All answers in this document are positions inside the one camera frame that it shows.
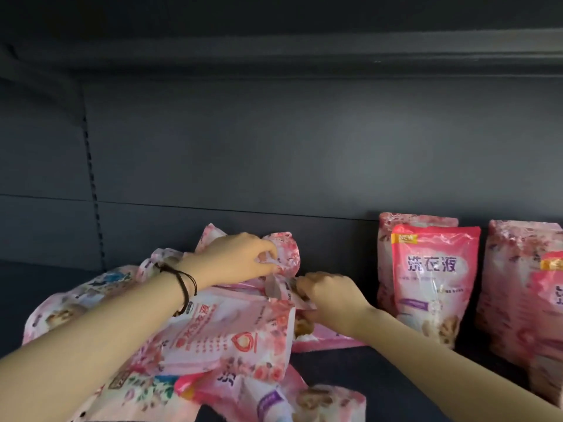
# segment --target black braided bracelet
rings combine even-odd
[[[187,291],[186,284],[184,284],[184,281],[182,280],[182,275],[185,275],[193,283],[193,285],[194,285],[194,296],[196,296],[198,294],[198,284],[195,282],[195,279],[191,275],[189,275],[188,273],[174,269],[170,265],[166,265],[164,263],[162,263],[162,264],[155,263],[154,266],[156,266],[156,268],[160,269],[160,272],[169,272],[170,274],[174,274],[176,276],[176,279],[178,280],[179,286],[182,288],[182,292],[184,293],[184,306],[179,311],[174,312],[174,317],[177,317],[180,314],[183,314],[184,312],[186,312],[187,305],[190,303],[190,294]]]

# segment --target dark gray wall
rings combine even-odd
[[[304,269],[334,270],[367,287],[381,211],[481,226],[562,219],[561,79],[121,77],[88,81],[84,95],[108,267],[139,262],[158,246],[190,250],[214,222],[229,233],[292,231]],[[12,153],[0,191],[91,200],[82,130],[25,100],[18,113],[30,121],[0,123]],[[18,204],[33,206],[28,200]],[[47,225],[40,240],[32,223],[28,234],[4,230],[37,249],[52,234],[51,254],[31,251],[25,262],[91,268],[83,264],[95,248],[94,209],[79,216],[60,204],[75,216],[38,216]],[[3,207],[3,222],[17,219]],[[60,233],[79,231],[68,223],[82,218],[84,239]],[[4,247],[0,257],[21,260]],[[67,256],[55,258],[58,251]]]

